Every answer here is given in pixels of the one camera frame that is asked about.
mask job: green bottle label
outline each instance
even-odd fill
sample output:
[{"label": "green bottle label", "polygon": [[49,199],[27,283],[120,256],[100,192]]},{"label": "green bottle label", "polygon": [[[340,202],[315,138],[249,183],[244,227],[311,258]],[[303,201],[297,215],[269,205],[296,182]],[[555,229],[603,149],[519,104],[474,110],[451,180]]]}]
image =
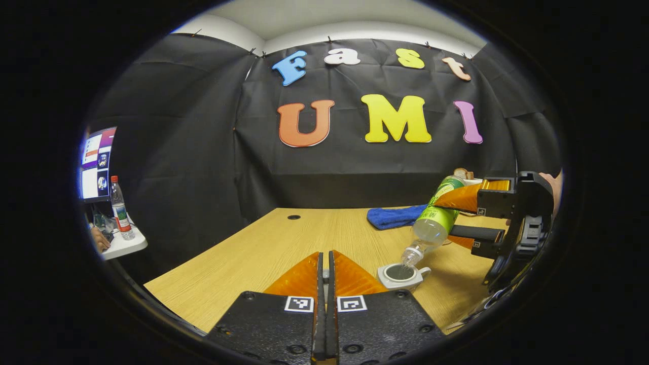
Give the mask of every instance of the green bottle label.
[{"label": "green bottle label", "polygon": [[421,212],[417,220],[434,220],[441,224],[447,232],[450,232],[453,224],[455,224],[455,220],[458,218],[459,212],[455,209],[437,208],[433,204],[443,194],[461,188],[462,186],[464,186],[464,183],[456,177],[449,176],[442,180],[442,183],[437,187],[437,191],[435,191],[435,195],[433,195],[433,198],[428,202],[428,206]]}]

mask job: computer monitor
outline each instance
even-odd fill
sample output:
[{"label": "computer monitor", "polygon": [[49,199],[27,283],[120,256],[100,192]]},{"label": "computer monitor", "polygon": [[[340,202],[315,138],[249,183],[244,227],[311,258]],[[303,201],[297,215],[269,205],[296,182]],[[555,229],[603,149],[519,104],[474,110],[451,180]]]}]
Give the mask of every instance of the computer monitor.
[{"label": "computer monitor", "polygon": [[93,132],[81,146],[80,188],[84,203],[109,201],[110,150],[117,127]]}]

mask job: white ceiling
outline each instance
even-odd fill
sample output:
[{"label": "white ceiling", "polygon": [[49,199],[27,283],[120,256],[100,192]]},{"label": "white ceiling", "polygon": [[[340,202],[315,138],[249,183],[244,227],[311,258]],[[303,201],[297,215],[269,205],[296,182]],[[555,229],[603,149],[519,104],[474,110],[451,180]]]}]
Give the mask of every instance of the white ceiling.
[{"label": "white ceiling", "polygon": [[207,11],[264,40],[342,21],[385,21],[441,32],[470,44],[484,40],[445,14],[414,0],[233,0]]}]

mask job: plastic bottle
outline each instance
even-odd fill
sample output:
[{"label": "plastic bottle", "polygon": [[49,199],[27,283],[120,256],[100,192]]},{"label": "plastic bottle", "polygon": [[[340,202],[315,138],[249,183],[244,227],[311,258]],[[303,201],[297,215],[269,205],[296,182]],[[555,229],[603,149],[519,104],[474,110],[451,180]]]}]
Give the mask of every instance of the plastic bottle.
[{"label": "plastic bottle", "polygon": [[110,202],[113,206],[113,214],[117,226],[125,240],[132,240],[135,238],[135,232],[130,227],[129,217],[126,213],[126,205],[124,204],[124,197],[121,194],[121,189],[117,183],[117,175],[110,177]]},{"label": "plastic bottle", "polygon": [[437,187],[437,191],[435,191],[435,195],[428,202],[428,206],[412,226],[413,242],[409,247],[406,247],[403,255],[401,255],[403,265],[414,266],[424,258],[424,254],[433,251],[444,243],[448,233],[453,228],[453,224],[455,224],[455,220],[458,218],[459,212],[454,209],[437,208],[433,204],[443,194],[466,185],[464,179],[453,175],[442,180]]}]

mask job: blue towel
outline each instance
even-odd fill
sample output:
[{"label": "blue towel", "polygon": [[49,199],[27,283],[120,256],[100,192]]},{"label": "blue towel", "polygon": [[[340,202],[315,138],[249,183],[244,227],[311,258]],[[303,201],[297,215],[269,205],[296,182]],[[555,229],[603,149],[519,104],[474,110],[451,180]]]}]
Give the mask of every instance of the blue towel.
[{"label": "blue towel", "polygon": [[415,224],[426,204],[402,209],[374,208],[367,211],[367,220],[377,229],[389,229]]}]

